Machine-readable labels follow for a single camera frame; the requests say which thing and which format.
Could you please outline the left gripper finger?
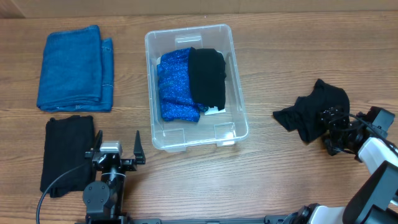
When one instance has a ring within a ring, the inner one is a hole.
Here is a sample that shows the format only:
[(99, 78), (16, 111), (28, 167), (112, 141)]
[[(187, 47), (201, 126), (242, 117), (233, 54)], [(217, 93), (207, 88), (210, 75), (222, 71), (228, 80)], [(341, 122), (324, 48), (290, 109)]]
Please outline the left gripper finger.
[(144, 154), (144, 150), (141, 144), (141, 137), (140, 137), (140, 132), (136, 132), (136, 138), (134, 142), (134, 155), (135, 155), (135, 161), (136, 162), (145, 162), (146, 157)]
[(102, 142), (103, 142), (103, 131), (99, 130), (98, 133), (96, 134), (95, 138), (94, 138), (92, 151), (95, 151), (95, 152), (99, 151)]

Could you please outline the black cloth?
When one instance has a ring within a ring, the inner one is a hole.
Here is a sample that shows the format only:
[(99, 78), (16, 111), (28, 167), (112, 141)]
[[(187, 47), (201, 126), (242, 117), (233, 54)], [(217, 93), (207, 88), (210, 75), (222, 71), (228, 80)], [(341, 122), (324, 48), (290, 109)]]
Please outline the black cloth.
[(344, 89), (319, 79), (311, 94), (298, 97), (293, 106), (275, 111), (272, 115), (286, 130), (297, 130), (301, 140), (310, 143), (326, 132), (319, 121), (319, 114), (336, 106), (341, 106), (344, 112), (348, 112), (348, 95)]
[(92, 116), (50, 119), (45, 127), (44, 163), (40, 191), (52, 198), (83, 191), (92, 182), (91, 163), (85, 159), (95, 138)]
[(215, 49), (190, 48), (188, 75), (195, 103), (223, 110), (226, 103), (226, 62)]

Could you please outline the blue sparkly cloth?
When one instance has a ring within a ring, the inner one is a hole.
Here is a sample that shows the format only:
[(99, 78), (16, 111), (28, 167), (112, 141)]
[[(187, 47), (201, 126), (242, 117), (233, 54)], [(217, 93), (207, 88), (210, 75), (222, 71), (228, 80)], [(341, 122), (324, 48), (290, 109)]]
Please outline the blue sparkly cloth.
[(190, 49), (161, 56), (157, 65), (161, 117), (164, 121), (197, 122), (208, 107), (194, 102), (190, 91), (188, 59)]

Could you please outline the clear plastic container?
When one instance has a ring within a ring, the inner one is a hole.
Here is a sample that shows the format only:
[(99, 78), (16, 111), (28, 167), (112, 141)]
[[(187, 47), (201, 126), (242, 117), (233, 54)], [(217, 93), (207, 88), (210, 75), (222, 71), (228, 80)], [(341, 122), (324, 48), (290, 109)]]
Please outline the clear plastic container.
[[(233, 33), (226, 24), (153, 30), (145, 36), (150, 125), (155, 148), (167, 152), (185, 151), (204, 144), (228, 146), (249, 134), (248, 117), (234, 50)], [(161, 117), (157, 65), (163, 54), (194, 47), (215, 49), (226, 62), (225, 113), (205, 116), (198, 122), (164, 121)]]

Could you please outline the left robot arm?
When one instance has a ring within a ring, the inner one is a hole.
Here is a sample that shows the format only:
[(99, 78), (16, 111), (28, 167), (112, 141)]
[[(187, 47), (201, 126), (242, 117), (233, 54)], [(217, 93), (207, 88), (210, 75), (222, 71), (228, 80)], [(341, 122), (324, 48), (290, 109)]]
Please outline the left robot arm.
[(122, 158), (120, 141), (103, 141), (98, 131), (94, 145), (85, 157), (91, 161), (94, 172), (101, 172), (100, 180), (88, 184), (83, 191), (86, 205), (86, 223), (131, 223), (131, 217), (122, 211), (126, 173), (135, 172), (146, 163), (140, 133), (135, 136), (132, 159)]

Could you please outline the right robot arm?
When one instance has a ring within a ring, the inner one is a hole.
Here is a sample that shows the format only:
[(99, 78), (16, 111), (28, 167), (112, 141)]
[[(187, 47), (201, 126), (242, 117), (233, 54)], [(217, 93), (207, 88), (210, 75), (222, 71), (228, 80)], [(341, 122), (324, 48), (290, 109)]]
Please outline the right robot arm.
[(321, 112), (329, 155), (352, 154), (371, 176), (346, 206), (313, 203), (287, 215), (283, 223), (397, 223), (397, 212), (389, 208), (397, 204), (397, 146), (386, 139), (394, 118), (375, 106), (366, 114), (349, 114), (340, 107)]

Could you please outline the folded blue denim cloth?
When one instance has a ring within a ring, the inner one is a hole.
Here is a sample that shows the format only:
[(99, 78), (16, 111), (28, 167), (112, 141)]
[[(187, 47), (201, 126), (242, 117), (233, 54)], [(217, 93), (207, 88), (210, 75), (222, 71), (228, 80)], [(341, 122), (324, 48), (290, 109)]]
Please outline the folded blue denim cloth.
[(97, 25), (47, 37), (37, 107), (47, 112), (109, 112), (113, 107), (114, 49)]

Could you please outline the white paper label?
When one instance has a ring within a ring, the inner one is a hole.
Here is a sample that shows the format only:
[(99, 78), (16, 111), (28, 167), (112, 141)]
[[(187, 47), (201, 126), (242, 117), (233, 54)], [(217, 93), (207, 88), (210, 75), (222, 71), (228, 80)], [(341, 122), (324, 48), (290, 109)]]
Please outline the white paper label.
[(225, 109), (219, 110), (219, 109), (215, 106), (215, 107), (213, 107), (213, 108), (208, 108), (208, 110), (205, 112), (205, 116), (213, 115), (213, 114), (219, 114), (219, 113), (225, 113), (225, 112), (226, 112)]

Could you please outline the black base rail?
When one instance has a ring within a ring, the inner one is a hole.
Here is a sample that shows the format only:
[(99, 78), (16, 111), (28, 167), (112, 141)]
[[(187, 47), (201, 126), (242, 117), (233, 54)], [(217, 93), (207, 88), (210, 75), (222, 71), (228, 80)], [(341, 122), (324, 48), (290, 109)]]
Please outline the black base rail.
[(289, 215), (267, 215), (264, 218), (222, 218), (222, 219), (184, 219), (184, 220), (161, 220), (159, 218), (132, 219), (120, 218), (110, 220), (92, 220), (86, 218), (85, 221), (76, 224), (93, 223), (125, 223), (125, 224), (304, 224), (308, 223), (308, 218), (298, 215), (297, 212)]

